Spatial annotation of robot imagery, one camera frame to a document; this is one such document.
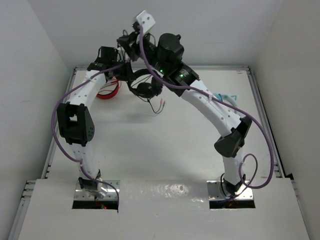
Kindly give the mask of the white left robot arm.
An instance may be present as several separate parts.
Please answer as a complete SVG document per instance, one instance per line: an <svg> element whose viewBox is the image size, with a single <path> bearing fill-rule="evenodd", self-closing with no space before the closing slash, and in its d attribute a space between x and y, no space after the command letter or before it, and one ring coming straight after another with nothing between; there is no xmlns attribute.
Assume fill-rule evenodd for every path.
<svg viewBox="0 0 320 240"><path fill-rule="evenodd" d="M101 47L86 69L84 79L56 108L59 134L69 144L79 166L79 185L88 195L102 194L105 183L98 162L93 157L91 141L95 125L90 108L103 86L117 74L130 69L130 58L123 47Z"/></svg>

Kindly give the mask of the red headphones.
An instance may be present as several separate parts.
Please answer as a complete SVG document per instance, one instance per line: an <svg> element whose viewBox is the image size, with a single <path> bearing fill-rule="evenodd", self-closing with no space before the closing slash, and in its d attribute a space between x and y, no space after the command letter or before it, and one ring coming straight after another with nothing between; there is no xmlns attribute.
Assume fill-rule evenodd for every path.
<svg viewBox="0 0 320 240"><path fill-rule="evenodd" d="M96 97L101 100L109 100L117 95L122 84L117 78L112 78L98 91Z"/></svg>

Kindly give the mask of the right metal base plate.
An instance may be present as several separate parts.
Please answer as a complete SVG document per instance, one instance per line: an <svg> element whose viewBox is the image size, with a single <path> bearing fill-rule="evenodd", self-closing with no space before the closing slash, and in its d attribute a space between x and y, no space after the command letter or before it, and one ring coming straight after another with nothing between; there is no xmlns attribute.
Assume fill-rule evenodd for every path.
<svg viewBox="0 0 320 240"><path fill-rule="evenodd" d="M224 183L220 180L207 180L208 199L210 201L223 201L233 197L236 201L253 201L254 194L251 188L241 185L234 193L227 190Z"/></svg>

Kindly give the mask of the teal cat-ear headphones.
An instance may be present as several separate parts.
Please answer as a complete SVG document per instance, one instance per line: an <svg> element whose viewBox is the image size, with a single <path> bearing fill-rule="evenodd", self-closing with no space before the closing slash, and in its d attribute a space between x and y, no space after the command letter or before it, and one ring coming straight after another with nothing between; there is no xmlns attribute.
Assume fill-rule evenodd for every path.
<svg viewBox="0 0 320 240"><path fill-rule="evenodd" d="M221 102L228 103L234 107L237 107L237 96L236 95L215 93L214 96Z"/></svg>

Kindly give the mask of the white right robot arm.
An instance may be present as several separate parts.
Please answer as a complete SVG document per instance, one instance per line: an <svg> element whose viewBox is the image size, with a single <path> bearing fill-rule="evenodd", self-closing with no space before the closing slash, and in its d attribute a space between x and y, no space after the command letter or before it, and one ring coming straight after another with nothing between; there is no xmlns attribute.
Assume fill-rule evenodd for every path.
<svg viewBox="0 0 320 240"><path fill-rule="evenodd" d="M199 110L217 129L219 139L214 143L215 150L222 156L224 166L224 189L233 197L243 186L246 175L241 172L241 155L245 138L252 120L241 116L239 110L232 111L224 102L214 96L200 80L199 75L182 58L184 46L181 36L164 33L158 43L150 41L150 34L134 31L117 39L129 59L141 58L152 80L158 86L166 86L178 97Z"/></svg>

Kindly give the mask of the black over-ear headphones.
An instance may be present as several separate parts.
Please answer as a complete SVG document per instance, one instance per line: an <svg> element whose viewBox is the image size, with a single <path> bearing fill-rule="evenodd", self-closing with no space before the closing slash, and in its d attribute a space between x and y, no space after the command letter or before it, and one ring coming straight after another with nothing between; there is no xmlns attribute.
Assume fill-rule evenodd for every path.
<svg viewBox="0 0 320 240"><path fill-rule="evenodd" d="M133 87L133 82L139 77L150 75L152 77L151 82L141 82L137 85L137 88ZM150 74L147 68L139 69L133 73L133 79L127 82L127 86L130 92L135 96L144 99L152 99L159 96L163 91L163 84L156 80L156 78Z"/></svg>

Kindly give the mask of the metal base plate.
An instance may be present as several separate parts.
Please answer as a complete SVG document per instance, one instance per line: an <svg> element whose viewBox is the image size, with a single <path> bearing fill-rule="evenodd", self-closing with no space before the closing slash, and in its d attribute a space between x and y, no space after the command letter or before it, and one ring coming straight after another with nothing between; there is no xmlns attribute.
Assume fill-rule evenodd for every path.
<svg viewBox="0 0 320 240"><path fill-rule="evenodd" d="M88 179L77 182L74 201L117 201L116 192L120 192L120 180L103 180L104 183L97 183Z"/></svg>
<svg viewBox="0 0 320 240"><path fill-rule="evenodd" d="M223 201L233 197L236 201L253 201L254 194L251 188L241 185L234 193L227 190L224 183L220 180L207 180L208 199L210 201Z"/></svg>

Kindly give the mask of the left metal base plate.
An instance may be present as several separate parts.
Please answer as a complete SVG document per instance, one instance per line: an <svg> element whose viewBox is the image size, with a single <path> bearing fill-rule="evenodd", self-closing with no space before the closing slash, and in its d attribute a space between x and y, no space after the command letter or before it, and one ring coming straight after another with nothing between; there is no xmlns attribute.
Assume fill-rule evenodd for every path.
<svg viewBox="0 0 320 240"><path fill-rule="evenodd" d="M104 183L97 183L88 179L77 182L74 201L117 201L116 192L120 192L120 180L103 180Z"/></svg>

